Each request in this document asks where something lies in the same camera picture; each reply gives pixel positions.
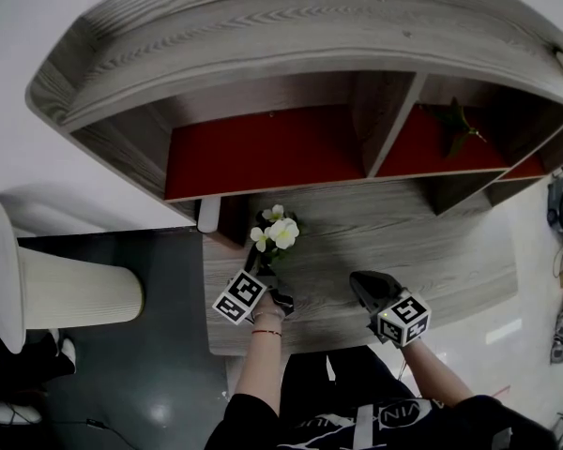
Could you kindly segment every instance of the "black t-shirt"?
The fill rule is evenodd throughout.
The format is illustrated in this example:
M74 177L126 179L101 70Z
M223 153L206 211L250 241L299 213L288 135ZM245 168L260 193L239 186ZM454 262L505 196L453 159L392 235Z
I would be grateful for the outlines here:
M234 395L206 450L557 449L553 434L491 397L450 409L434 400L389 398L285 427L263 400Z

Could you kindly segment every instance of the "white cylinder object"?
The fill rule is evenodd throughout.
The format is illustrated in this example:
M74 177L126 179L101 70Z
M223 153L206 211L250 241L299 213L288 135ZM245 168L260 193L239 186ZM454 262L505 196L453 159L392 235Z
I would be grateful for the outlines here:
M221 197L208 197L200 202L200 212L196 228L200 233L213 233L219 228Z
M142 285L130 270L19 248L25 328L68 328L133 320Z

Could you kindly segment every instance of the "green leaf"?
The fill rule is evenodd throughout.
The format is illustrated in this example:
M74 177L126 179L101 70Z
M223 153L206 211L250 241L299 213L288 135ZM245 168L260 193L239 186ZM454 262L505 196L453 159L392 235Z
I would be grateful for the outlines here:
M463 107L459 105L456 98L452 99L448 109L442 107L436 108L429 105L422 105L422 108L435 117L446 130L452 132L469 130L469 125L466 120L464 120Z
M450 147L449 158L456 157L459 154L459 152L463 148L464 143L467 141L468 138L469 138L468 132L464 133L461 136L455 136L455 138L452 141L452 146Z
M452 98L452 102L450 103L450 106L454 109L455 112L459 114L459 118L463 122L463 126L466 127L467 130L470 130L471 127L469 126L469 123L465 118L465 108L459 105L459 100L457 100L456 97Z

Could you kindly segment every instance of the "wrist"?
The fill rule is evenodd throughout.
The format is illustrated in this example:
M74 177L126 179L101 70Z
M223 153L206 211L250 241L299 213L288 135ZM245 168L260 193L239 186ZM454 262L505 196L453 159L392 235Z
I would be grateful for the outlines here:
M254 319L254 330L282 331L282 318L275 313L261 313Z

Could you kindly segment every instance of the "white wall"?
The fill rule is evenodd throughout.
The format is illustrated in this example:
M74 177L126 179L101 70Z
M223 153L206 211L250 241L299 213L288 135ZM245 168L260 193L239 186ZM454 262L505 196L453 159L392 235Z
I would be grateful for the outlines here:
M54 43L99 1L0 0L0 200L18 227L36 234L190 225L25 105L25 87Z

